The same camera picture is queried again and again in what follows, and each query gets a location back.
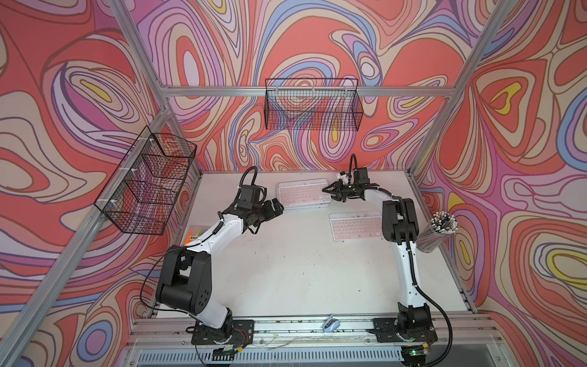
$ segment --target black cable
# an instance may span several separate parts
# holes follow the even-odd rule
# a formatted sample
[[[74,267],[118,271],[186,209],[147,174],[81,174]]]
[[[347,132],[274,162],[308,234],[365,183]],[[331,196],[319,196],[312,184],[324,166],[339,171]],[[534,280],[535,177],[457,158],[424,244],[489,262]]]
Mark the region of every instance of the black cable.
[[[254,232],[251,229],[251,227],[247,227],[247,230],[249,230],[253,234],[257,234],[257,232],[259,231],[259,228],[261,228],[261,223],[259,223],[259,225],[255,227],[255,231]]]
[[[196,344],[194,344],[194,347],[195,347],[195,353],[198,355],[198,359],[200,360],[200,362],[204,365],[204,367],[208,367],[208,365],[206,363],[204,363],[204,360],[200,356],[200,352],[198,352],[198,346]]]
[[[426,301],[430,302],[434,307],[438,308],[438,310],[440,311],[440,313],[442,314],[442,316],[446,320],[446,325],[448,327],[448,343],[446,345],[446,349],[444,350],[444,352],[437,359],[435,359],[434,361],[429,362],[429,363],[425,363],[424,365],[421,365],[420,367],[432,367],[432,366],[436,366],[437,364],[439,364],[440,362],[442,362],[444,360],[444,358],[446,358],[446,356],[450,352],[450,348],[453,345],[453,326],[450,324],[450,320],[448,319],[448,315],[446,314],[446,312],[444,312],[444,310],[442,309],[442,307],[438,303],[434,302],[434,300],[432,298],[430,298],[426,293],[424,293],[422,291],[422,289],[420,289],[420,287],[418,286],[418,281],[416,280],[416,270],[414,269],[414,258],[413,258],[413,254],[412,254],[412,250],[411,250],[410,239],[407,238],[407,228],[406,228],[407,208],[406,208],[406,202],[405,202],[405,200],[403,200],[403,198],[401,198],[399,196],[392,195],[389,191],[385,190],[384,188],[381,188],[381,187],[368,187],[367,189],[369,189],[369,190],[382,191],[382,192],[386,193],[387,195],[389,195],[390,197],[392,197],[393,199],[396,199],[396,200],[398,200],[400,202],[400,208],[401,208],[401,211],[402,211],[402,217],[404,217],[403,223],[404,223],[404,233],[406,234],[406,246],[407,246],[408,259],[410,260],[411,283],[416,288],[416,290],[422,295],[422,297],[424,297],[426,299]]]
[[[185,328],[185,332],[188,334],[193,334],[195,333],[195,326],[188,326]],[[198,346],[196,344],[194,344],[195,347],[195,353],[198,355],[198,359],[200,360],[200,362],[204,365],[204,366],[208,366],[206,363],[204,363],[204,360],[202,359],[202,357],[200,356],[200,352],[198,351]]]
[[[241,183],[239,184],[239,186],[242,186],[242,184],[245,182],[245,177],[247,176],[247,174],[251,170],[255,170],[255,173],[253,174],[253,179],[251,180],[251,185],[254,185],[255,184],[255,180],[257,179],[257,167],[256,166],[251,166],[251,167],[247,168],[247,170],[242,174]]]
[[[170,253],[170,252],[172,252],[172,251],[176,251],[176,250],[183,250],[183,249],[186,249],[186,248],[190,248],[190,247],[193,247],[193,246],[200,245],[200,244],[202,244],[202,243],[206,242],[206,241],[207,241],[207,240],[208,240],[210,237],[212,237],[212,234],[210,234],[208,237],[206,237],[204,240],[200,241],[199,243],[196,243],[196,244],[193,244],[193,245],[189,245],[189,246],[183,246],[183,247],[179,247],[179,248],[172,248],[172,249],[170,249],[170,250],[167,250],[167,251],[165,251],[165,253],[164,253],[163,255],[161,255],[161,257],[160,257],[159,259],[157,259],[157,261],[155,262],[155,264],[153,264],[153,267],[151,268],[151,270],[149,270],[149,272],[147,273],[147,276],[146,276],[146,277],[145,277],[145,279],[143,280],[143,285],[141,286],[141,291],[140,291],[140,293],[139,293],[139,300],[141,301],[141,303],[142,303],[142,304],[143,304],[145,307],[147,307],[147,308],[150,308],[150,309],[153,309],[153,310],[155,310],[155,311],[162,311],[162,310],[161,310],[161,309],[159,309],[159,308],[155,308],[155,307],[153,307],[153,306],[151,306],[151,305],[147,305],[147,303],[146,303],[146,302],[144,301],[144,299],[143,299],[143,290],[144,290],[144,288],[145,288],[145,284],[147,284],[147,279],[149,278],[149,276],[151,275],[151,273],[153,272],[153,270],[155,270],[155,268],[157,267],[157,264],[158,264],[158,263],[161,261],[161,259],[163,259],[163,258],[165,257],[165,255],[167,255],[168,253]],[[183,312],[184,314],[187,314],[187,315],[189,315],[190,317],[192,317],[192,318],[193,318],[193,315],[192,315],[191,313],[189,313],[189,312],[187,312],[187,311],[184,311],[184,310],[182,310],[182,309],[175,309],[174,311],[177,311],[177,312]]]
[[[264,187],[263,190],[261,191],[263,193],[263,198],[259,200],[259,202],[255,203],[255,205],[262,203],[263,201],[265,201],[265,199],[267,198],[267,188]]]
[[[355,154],[351,154],[350,155],[350,161],[349,161],[349,183],[350,183],[350,179],[352,179],[353,177],[353,159],[355,160],[355,168],[359,169],[357,166],[357,156],[355,156]]]

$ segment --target black wire basket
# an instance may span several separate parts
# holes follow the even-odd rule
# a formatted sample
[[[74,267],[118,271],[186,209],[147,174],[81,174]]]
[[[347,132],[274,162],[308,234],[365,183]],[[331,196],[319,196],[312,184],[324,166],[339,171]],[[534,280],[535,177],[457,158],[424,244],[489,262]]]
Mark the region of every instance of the black wire basket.
[[[265,79],[265,128],[358,131],[358,84],[355,78]]]
[[[173,134],[151,133],[106,205],[98,199],[96,206],[123,233],[162,235],[196,148]]]

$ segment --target swirly patterned wall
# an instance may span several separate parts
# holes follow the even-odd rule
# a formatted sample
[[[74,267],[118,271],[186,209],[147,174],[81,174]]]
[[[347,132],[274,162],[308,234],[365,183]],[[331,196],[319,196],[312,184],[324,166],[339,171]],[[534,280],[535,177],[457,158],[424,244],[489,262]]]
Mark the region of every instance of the swirly patterned wall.
[[[144,1],[133,18],[164,85],[264,85],[355,76],[363,86],[450,86],[492,1]],[[362,100],[359,132],[268,132],[263,98],[170,103],[203,170],[405,169],[441,105]]]
[[[442,100],[433,97],[364,98],[358,132],[267,131],[264,98],[177,97],[172,106],[187,138],[198,145],[202,170],[348,169],[351,153],[370,169],[407,168]]]
[[[522,366],[587,361],[587,4],[516,4],[417,179]]]
[[[493,1],[148,0],[134,6],[165,85],[264,85],[354,75],[452,85]]]
[[[106,3],[0,2],[0,336],[157,113]],[[114,364],[193,185],[161,237],[103,227],[20,366]]]

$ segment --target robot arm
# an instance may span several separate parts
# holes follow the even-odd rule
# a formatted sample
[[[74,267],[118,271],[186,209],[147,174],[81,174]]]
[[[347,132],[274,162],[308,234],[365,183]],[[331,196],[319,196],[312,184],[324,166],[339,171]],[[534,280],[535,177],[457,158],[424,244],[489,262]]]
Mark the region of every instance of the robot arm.
[[[366,200],[382,211],[382,232],[392,246],[397,263],[397,277],[400,283],[401,297],[398,302],[399,313],[396,323],[389,330],[373,331],[376,334],[394,333],[403,341],[412,341],[424,336],[429,344],[436,341],[432,328],[432,317],[425,296],[419,288],[419,274],[416,262],[416,237],[418,221],[411,199],[392,195],[389,191],[371,183],[367,168],[356,167],[353,173],[341,172],[339,180],[323,189],[334,200],[345,202],[347,199]]]
[[[243,185],[251,170],[255,170],[251,184]],[[211,330],[215,340],[231,335],[232,313],[212,297],[211,258],[247,229],[256,234],[261,223],[283,214],[284,207],[276,198],[265,200],[267,189],[255,185],[256,177],[256,167],[245,171],[236,198],[223,212],[218,212],[220,220],[195,241],[184,247],[171,247],[163,260],[156,300],[189,312]],[[189,276],[183,275],[182,271],[189,268]]]
[[[406,203],[407,218],[402,216],[401,198],[394,197],[389,193],[379,190],[366,190],[365,200],[382,208],[383,236],[387,241],[397,242],[393,246],[396,256],[397,276],[400,283],[400,303],[405,307],[422,307],[426,299],[416,290],[411,278],[410,257],[412,257],[416,281],[420,283],[416,257],[416,236],[418,233],[418,222],[416,211],[411,199],[404,199]],[[403,223],[406,223],[408,236],[402,238]]]

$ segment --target white keyboard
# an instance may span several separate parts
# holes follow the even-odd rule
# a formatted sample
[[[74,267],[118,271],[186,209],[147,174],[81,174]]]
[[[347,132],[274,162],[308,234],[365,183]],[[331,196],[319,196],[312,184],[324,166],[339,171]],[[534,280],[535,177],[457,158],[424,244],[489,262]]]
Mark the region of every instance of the white keyboard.
[[[335,243],[346,243],[366,238],[383,238],[381,213],[378,211],[336,213],[329,215],[329,219]]]
[[[275,196],[285,209],[322,207],[332,201],[330,194],[322,192],[326,186],[326,179],[281,182]]]

